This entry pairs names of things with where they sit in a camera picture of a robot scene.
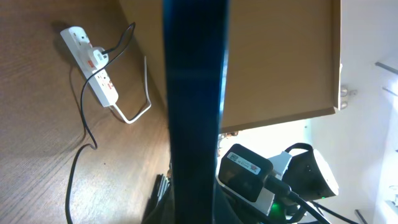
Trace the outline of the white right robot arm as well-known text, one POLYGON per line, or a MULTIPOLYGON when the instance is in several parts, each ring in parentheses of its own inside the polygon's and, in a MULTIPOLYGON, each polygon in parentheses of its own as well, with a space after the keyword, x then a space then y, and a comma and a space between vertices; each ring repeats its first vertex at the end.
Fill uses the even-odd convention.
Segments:
POLYGON ((217 179, 241 223, 328 223, 326 213, 352 222, 318 203, 337 196, 339 186, 323 156, 307 143, 270 158, 234 144, 221 158, 217 179))

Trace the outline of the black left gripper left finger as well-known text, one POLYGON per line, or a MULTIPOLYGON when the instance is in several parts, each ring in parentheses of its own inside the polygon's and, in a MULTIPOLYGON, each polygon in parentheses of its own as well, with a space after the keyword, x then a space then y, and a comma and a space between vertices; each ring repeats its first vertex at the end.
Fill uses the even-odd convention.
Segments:
POLYGON ((158 174, 152 194, 146 205, 142 224, 172 223, 173 221, 172 186, 165 175, 158 174))

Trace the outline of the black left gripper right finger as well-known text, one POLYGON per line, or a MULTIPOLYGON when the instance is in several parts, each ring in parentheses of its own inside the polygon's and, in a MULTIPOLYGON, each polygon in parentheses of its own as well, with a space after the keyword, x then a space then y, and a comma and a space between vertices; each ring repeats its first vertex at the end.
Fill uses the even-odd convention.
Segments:
POLYGON ((219 183, 215 186, 214 217, 216 224, 243 224, 229 204, 219 183))

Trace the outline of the blue smartphone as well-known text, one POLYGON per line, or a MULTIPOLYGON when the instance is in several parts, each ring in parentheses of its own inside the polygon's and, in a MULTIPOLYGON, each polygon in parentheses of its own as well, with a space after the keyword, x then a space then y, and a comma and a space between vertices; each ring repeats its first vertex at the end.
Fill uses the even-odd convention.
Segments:
POLYGON ((176 223, 213 223, 227 0, 163 3, 176 223))

